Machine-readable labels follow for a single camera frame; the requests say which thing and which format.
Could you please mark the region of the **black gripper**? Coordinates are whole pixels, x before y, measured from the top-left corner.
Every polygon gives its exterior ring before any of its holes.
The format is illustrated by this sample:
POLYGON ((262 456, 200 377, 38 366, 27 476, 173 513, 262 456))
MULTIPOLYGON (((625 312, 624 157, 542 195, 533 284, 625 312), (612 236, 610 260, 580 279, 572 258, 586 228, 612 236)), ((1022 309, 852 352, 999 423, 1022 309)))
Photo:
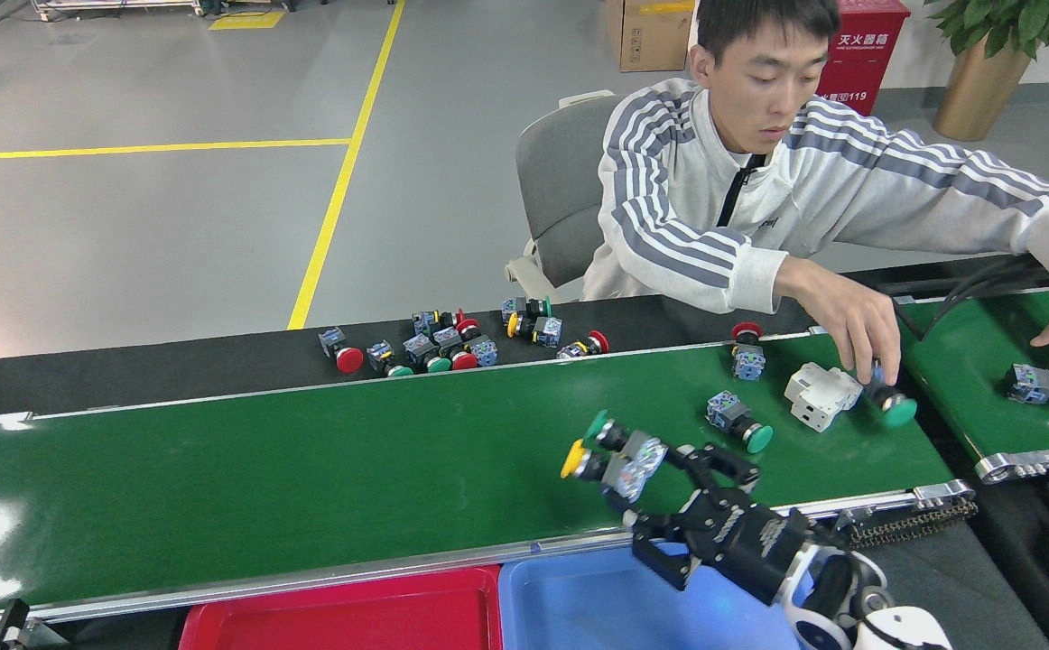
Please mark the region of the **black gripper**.
POLYGON ((732 510, 715 534, 713 518, 706 515, 649 515, 625 510, 624 526, 631 530, 631 552, 677 590, 685 590, 702 564, 765 605, 771 605, 787 580, 796 555, 808 543, 811 522, 802 513, 782 517, 773 510, 756 506, 750 493, 759 481, 759 467, 737 453, 702 445, 682 445, 669 450, 669 464, 684 472, 695 486, 684 507, 711 502, 732 510), (701 557, 687 534, 702 534, 701 557), (655 540, 685 543, 687 552, 670 555, 655 540))

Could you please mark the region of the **person's right hand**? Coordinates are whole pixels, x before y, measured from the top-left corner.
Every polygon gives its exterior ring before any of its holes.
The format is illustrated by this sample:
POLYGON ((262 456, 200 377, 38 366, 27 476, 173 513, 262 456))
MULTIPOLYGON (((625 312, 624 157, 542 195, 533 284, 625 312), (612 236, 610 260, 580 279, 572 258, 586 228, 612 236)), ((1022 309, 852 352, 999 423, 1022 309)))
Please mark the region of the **person's right hand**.
POLYGON ((896 383, 903 347, 889 296, 792 256, 777 272, 774 292, 796 300, 822 326, 837 346, 840 367, 853 370, 862 385, 871 382, 875 361, 884 382, 896 383))

